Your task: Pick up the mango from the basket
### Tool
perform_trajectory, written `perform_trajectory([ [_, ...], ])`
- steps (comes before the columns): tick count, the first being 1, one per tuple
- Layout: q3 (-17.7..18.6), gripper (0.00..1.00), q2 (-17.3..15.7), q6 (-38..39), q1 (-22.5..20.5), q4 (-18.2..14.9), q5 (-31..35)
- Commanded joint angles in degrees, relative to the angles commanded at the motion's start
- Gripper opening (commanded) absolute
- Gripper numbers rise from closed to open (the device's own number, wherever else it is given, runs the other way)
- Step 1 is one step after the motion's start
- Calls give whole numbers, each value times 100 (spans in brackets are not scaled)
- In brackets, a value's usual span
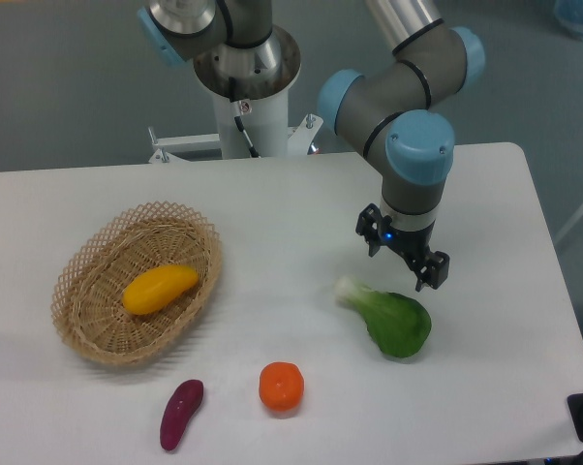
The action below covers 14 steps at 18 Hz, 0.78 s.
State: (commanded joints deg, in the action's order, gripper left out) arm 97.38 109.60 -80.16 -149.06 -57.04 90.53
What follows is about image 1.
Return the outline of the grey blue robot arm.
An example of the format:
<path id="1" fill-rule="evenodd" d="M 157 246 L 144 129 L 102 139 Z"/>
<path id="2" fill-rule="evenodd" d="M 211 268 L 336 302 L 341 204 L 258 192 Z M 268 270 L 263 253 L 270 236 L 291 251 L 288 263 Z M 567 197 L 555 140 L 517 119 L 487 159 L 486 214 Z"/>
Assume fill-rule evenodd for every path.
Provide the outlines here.
<path id="1" fill-rule="evenodd" d="M 381 201 L 358 216 L 371 253 L 388 248 L 419 288 L 445 281 L 449 257 L 429 240 L 455 136 L 432 107 L 482 74 L 485 53 L 466 28 L 448 28 L 431 1 L 372 1 L 392 63 L 366 77 L 342 70 L 319 93 L 317 117 L 382 178 Z M 171 66 L 191 63 L 213 99 L 225 158 L 288 155 L 288 92 L 300 71 L 295 39 L 268 1 L 150 1 L 138 21 Z"/>

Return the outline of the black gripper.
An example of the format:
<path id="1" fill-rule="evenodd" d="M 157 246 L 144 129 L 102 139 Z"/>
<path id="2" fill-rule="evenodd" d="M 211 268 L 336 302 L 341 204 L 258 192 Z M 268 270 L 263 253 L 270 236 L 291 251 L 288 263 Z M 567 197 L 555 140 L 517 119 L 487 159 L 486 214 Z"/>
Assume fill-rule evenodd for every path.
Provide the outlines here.
<path id="1" fill-rule="evenodd" d="M 415 290 L 420 292 L 425 287 L 437 290 L 449 273 L 449 254 L 430 249 L 433 228 L 431 223 L 418 231 L 398 230 L 390 216 L 383 216 L 375 204 L 369 203 L 358 215 L 355 232 L 365 240 L 370 257 L 374 257 L 382 247 L 401 257 L 414 272 Z"/>

